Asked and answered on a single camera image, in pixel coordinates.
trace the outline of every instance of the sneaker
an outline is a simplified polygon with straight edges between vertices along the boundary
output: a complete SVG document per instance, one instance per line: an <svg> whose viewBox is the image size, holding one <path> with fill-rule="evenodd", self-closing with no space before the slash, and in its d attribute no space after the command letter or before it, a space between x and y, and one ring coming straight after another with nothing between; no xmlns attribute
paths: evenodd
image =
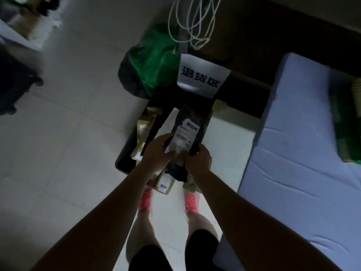
<svg viewBox="0 0 361 271"><path fill-rule="evenodd" d="M184 190L184 200L186 203L186 215L188 215L189 211L193 211L199 213L199 193L198 192L190 192L188 190Z"/></svg>
<svg viewBox="0 0 361 271"><path fill-rule="evenodd" d="M144 190L142 198L140 199L138 212L144 209L151 211L152 199L153 199L153 189Z"/></svg>

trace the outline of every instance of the cable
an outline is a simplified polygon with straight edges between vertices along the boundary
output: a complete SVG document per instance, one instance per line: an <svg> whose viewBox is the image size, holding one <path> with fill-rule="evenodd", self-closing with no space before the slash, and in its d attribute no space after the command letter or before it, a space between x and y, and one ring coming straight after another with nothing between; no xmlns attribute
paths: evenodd
<svg viewBox="0 0 361 271"><path fill-rule="evenodd" d="M187 21L186 21L186 26L183 26L179 20L178 17L178 8L179 8L179 3L181 2L181 0L174 0L172 7L170 8L169 11L169 16L168 16L168 32L169 32L169 36L176 42L178 43L190 43L191 46L195 49L201 49L205 44L207 44L210 41L210 37L212 36L213 33L213 29L214 29L214 24L215 24L215 14L218 10L219 4L221 2L221 0L218 0L218 3L216 5L216 7L214 7L214 0L209 0L209 4L204 12L204 14L202 15L202 3L203 0L199 0L198 6L196 8L196 12L193 16L193 20L192 20L192 25L189 26L189 19L190 19L190 14L191 14L191 10L193 7L193 3L194 0L191 1L190 5L189 5L189 9L187 12ZM175 12L175 18L177 19L177 23L179 25L179 27L181 27L184 30L187 30L190 38L188 40L185 41L179 41L173 38L171 32L170 32L170 19L172 16L172 12ZM204 34L204 36L200 36L201 32L202 32L202 21L204 20L204 18L207 16L208 12L211 10L212 12L212 17L210 19L208 28ZM195 23L197 15L199 15L199 21L197 23Z"/></svg>

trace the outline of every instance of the black shorts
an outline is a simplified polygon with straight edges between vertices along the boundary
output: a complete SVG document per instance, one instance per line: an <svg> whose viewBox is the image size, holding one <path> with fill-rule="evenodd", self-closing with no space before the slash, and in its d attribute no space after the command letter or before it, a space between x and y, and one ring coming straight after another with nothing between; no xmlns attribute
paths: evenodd
<svg viewBox="0 0 361 271"><path fill-rule="evenodd" d="M189 238L185 251L187 271L223 270L213 264L213 257L218 244L217 238L209 231L196 230ZM172 268L162 249L156 245L147 245L139 250L129 264L129 271L138 270L172 271Z"/></svg>

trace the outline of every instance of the person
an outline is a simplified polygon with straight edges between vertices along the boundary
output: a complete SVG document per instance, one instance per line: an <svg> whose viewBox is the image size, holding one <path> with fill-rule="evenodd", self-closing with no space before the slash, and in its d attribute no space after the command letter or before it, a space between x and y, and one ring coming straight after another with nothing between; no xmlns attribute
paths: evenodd
<svg viewBox="0 0 361 271"><path fill-rule="evenodd" d="M149 220L148 179L174 156L163 144L172 134L149 143L142 161L87 216L67 232L32 271L111 271L124 246L129 270L171 270ZM199 145L194 156L182 153L188 173L201 189L223 233L247 271L340 270L319 250L285 225L256 208L210 171L211 157ZM212 224L197 211L196 197L186 196L189 236L187 270L220 270L212 263L218 245Z"/></svg>

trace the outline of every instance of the blue mattress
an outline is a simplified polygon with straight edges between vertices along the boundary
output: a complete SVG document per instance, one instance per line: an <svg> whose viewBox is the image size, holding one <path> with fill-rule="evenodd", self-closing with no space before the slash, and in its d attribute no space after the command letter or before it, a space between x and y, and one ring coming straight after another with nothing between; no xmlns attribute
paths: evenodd
<svg viewBox="0 0 361 271"><path fill-rule="evenodd" d="M344 271L361 270L361 165L337 154L328 91L352 81L287 54L238 190ZM243 270L225 236L214 262Z"/></svg>

